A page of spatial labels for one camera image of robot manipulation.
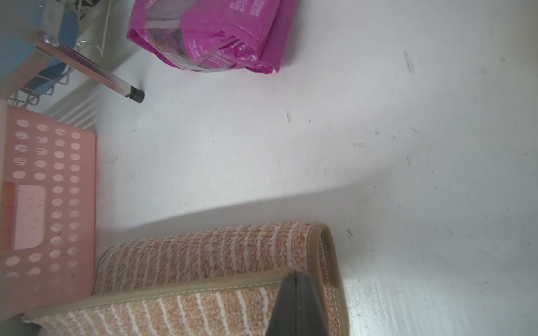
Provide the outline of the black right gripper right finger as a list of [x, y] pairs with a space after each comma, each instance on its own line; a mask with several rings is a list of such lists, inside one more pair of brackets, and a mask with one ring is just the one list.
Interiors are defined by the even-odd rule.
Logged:
[[315, 282], [305, 273], [299, 273], [296, 278], [296, 335], [329, 335]]

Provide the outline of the striped brown square dishcloth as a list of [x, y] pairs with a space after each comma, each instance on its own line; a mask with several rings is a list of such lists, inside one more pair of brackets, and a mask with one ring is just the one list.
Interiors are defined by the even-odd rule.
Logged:
[[92, 295], [33, 309], [41, 335], [266, 335], [283, 279], [310, 274], [329, 335], [348, 335], [335, 246], [320, 223], [150, 237], [101, 257]]

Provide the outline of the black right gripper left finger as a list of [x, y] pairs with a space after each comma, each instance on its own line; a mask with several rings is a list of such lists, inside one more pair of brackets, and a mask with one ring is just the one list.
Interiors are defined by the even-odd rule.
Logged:
[[266, 336], [296, 335], [296, 275], [283, 279]]

